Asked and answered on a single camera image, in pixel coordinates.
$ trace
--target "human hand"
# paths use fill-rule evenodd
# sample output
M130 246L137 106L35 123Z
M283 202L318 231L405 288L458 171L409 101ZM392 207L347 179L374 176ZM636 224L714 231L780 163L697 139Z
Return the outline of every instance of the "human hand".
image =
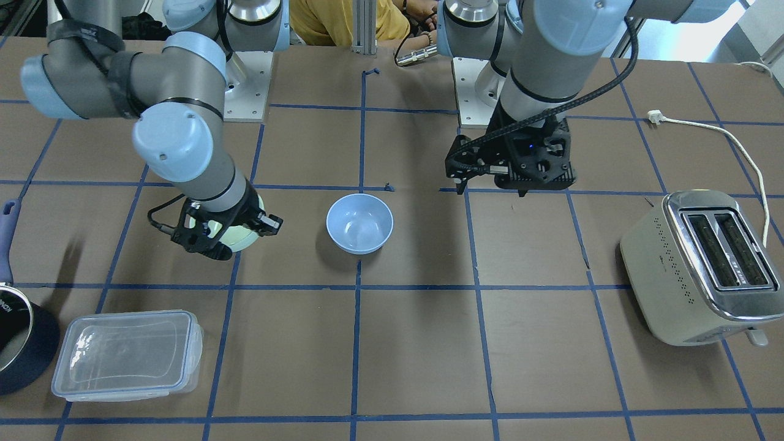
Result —
M435 31L437 19L433 13L438 11L438 2L435 0L408 0L405 12L414 20L423 23L424 27Z

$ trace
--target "clear plastic container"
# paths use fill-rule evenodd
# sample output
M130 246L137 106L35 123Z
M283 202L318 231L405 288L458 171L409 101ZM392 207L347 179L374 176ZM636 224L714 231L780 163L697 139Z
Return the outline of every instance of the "clear plastic container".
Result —
M68 401L133 401L190 392L201 336L187 311L79 317L66 331L52 393Z

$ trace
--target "silver toaster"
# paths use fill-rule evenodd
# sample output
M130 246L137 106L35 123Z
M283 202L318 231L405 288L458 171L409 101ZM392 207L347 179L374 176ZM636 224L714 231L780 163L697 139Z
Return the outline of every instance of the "silver toaster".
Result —
M714 190L667 195L621 239L634 295L651 332L676 346L709 344L784 316L784 292L738 203Z

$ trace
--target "blue bowl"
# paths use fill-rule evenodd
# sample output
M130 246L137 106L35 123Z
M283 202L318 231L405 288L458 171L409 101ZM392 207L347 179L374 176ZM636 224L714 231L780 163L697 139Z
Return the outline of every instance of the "blue bowl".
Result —
M327 212L327 232L341 250L368 254L392 234L394 219L387 204L365 193L343 196Z

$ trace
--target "blue handle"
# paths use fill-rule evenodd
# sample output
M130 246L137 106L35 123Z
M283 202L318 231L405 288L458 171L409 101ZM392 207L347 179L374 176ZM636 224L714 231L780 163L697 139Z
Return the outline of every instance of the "blue handle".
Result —
M13 284L13 274L9 254L11 252L11 241L13 232L16 230L16 222L19 220L19 210L22 202L19 199L6 201L0 211L0 282Z

